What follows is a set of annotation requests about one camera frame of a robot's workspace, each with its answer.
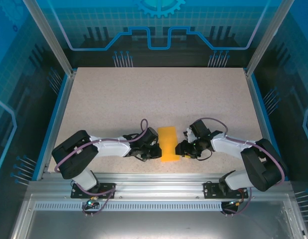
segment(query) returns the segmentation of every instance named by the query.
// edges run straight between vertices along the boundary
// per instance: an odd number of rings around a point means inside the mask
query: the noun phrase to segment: metal vent slot
[[[83,202],[36,202],[37,211],[81,211]],[[97,211],[104,204],[90,211]],[[104,211],[221,211],[221,202],[109,202]]]

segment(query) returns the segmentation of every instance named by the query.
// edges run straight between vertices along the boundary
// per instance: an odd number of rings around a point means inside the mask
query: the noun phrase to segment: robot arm
[[[84,190],[98,193],[99,182],[92,171],[87,169],[95,157],[133,156],[141,161],[161,157],[158,134],[151,127],[146,128],[145,131],[143,135],[135,133],[118,138],[97,138],[88,135],[85,130],[80,130],[52,151],[52,156],[57,163],[56,168],[59,168],[64,179],[72,179]],[[90,145],[78,150],[85,144]]]
[[[191,158],[198,158],[202,151],[209,149],[214,152],[223,152],[243,160],[246,170],[232,171],[219,180],[219,189],[226,195],[228,192],[239,188],[256,187],[260,191],[266,191],[282,179],[282,173],[273,162],[259,148],[266,150],[278,162],[284,174],[287,167],[275,151],[271,143],[266,139],[245,141],[229,137],[221,131],[211,132],[198,120],[193,123],[186,132],[186,140],[175,148],[176,154]]]

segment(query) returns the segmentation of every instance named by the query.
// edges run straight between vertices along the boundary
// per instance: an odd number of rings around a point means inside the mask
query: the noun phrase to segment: beige work surface
[[[139,133],[143,118],[156,131],[176,127],[181,142],[182,132],[201,117],[223,121],[231,136],[262,138],[242,68],[79,68],[56,146],[81,129],[97,137]],[[224,131],[216,122],[204,122],[211,131]],[[55,165],[51,159],[49,171]],[[98,157],[89,168],[107,173],[227,173],[244,166],[240,159],[215,152],[202,162]]]

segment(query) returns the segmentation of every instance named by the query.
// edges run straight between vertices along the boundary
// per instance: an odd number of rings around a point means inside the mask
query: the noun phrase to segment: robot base
[[[115,183],[100,183],[100,189],[99,189],[98,193],[109,191],[112,188],[114,188],[115,185],[116,185]],[[101,196],[98,196],[98,197],[99,197],[99,199],[107,199],[109,197],[109,195],[110,195],[110,193],[104,194],[104,195],[101,195]],[[92,196],[83,193],[81,191],[81,189],[79,189],[79,187],[75,183],[73,184],[72,191],[71,191],[71,198],[89,199],[91,197]]]
[[[246,188],[242,188],[244,192],[244,199],[248,198],[248,191]],[[238,190],[233,190],[231,192],[226,192],[224,194],[219,189],[219,183],[207,182],[203,183],[203,192],[205,199],[241,199],[242,194]]]

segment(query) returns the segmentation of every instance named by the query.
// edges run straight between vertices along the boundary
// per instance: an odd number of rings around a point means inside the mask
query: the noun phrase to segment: yellow foam block
[[[162,149],[161,162],[179,161],[180,156],[175,154],[177,136],[175,127],[158,128],[158,142]]]

